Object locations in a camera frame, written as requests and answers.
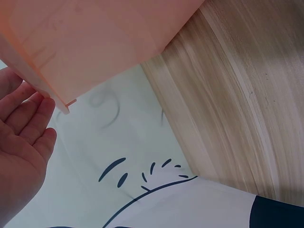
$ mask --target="palm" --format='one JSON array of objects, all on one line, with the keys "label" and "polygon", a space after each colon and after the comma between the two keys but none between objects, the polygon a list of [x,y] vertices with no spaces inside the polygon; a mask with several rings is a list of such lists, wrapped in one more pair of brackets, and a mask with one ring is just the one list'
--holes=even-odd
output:
[{"label": "palm", "polygon": [[0,227],[43,184],[56,140],[55,130],[46,129],[54,107],[12,71],[0,71]]}]

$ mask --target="white bedsheet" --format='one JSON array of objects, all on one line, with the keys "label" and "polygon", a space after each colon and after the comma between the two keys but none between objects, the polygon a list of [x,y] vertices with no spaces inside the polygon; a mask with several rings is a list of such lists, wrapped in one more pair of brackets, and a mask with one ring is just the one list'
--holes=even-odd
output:
[{"label": "white bedsheet", "polygon": [[255,196],[194,177],[140,66],[70,112],[55,110],[45,183],[6,228],[249,226]]}]

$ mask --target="pink plastic sheet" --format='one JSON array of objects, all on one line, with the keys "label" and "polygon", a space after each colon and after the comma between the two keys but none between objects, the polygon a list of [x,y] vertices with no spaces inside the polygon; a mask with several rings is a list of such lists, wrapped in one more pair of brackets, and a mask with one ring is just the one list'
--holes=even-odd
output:
[{"label": "pink plastic sheet", "polygon": [[160,52],[203,0],[0,0],[0,58],[68,106]]}]

